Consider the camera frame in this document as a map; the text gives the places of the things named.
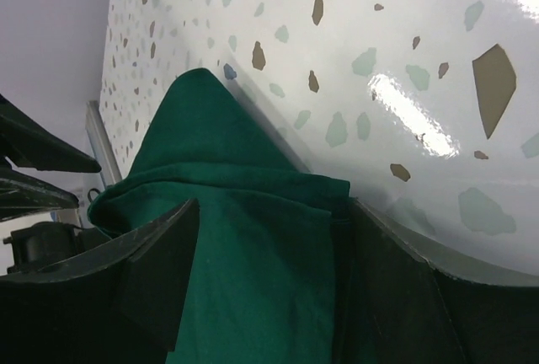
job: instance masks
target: blue speck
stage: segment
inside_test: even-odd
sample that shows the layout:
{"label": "blue speck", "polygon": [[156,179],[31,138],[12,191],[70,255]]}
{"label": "blue speck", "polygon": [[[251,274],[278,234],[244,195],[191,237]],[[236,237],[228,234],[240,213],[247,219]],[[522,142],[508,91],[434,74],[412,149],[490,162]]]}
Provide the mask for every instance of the blue speck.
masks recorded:
{"label": "blue speck", "polygon": [[224,71],[225,78],[227,78],[227,80],[233,80],[237,76],[237,73],[234,70],[234,68],[228,65],[227,63],[225,63],[225,66],[222,67],[222,70]]}

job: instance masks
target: speckled white surface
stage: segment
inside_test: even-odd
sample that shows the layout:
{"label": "speckled white surface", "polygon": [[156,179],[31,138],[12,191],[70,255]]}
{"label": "speckled white surface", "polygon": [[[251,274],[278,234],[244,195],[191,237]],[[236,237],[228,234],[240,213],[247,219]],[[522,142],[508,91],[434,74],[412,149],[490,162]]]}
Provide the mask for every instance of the speckled white surface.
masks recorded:
{"label": "speckled white surface", "polygon": [[168,86],[207,67],[312,172],[539,274],[538,19],[539,0],[110,0],[101,113],[125,176]]}

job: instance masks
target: terrazzo pattern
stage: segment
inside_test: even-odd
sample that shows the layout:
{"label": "terrazzo pattern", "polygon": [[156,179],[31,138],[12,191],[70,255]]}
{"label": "terrazzo pattern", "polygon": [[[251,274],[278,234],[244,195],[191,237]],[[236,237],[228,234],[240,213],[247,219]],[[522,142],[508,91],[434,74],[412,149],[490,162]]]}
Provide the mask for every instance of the terrazzo pattern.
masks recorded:
{"label": "terrazzo pattern", "polygon": [[313,173],[539,274],[537,20],[525,0],[110,0],[101,113],[125,176],[172,81],[207,67]]}

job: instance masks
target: dark green fabric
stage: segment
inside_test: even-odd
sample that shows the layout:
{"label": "dark green fabric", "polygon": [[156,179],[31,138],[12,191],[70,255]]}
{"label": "dark green fabric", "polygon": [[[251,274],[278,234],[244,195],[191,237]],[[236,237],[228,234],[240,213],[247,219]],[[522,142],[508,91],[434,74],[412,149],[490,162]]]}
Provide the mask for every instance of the dark green fabric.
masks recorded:
{"label": "dark green fabric", "polygon": [[173,83],[128,177],[88,214],[124,233],[199,200],[195,261],[167,363],[329,364],[329,227],[349,187],[298,173],[221,83],[196,69]]}

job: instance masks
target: folded green cloth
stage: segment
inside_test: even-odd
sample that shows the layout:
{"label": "folded green cloth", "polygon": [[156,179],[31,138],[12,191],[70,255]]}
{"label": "folded green cloth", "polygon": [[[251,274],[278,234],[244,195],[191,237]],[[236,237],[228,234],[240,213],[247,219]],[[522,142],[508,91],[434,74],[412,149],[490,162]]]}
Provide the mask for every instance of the folded green cloth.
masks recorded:
{"label": "folded green cloth", "polygon": [[329,231],[349,189],[297,172],[221,83],[195,69],[167,92],[128,177],[88,215],[119,234],[199,200],[199,240],[167,363],[329,364]]}

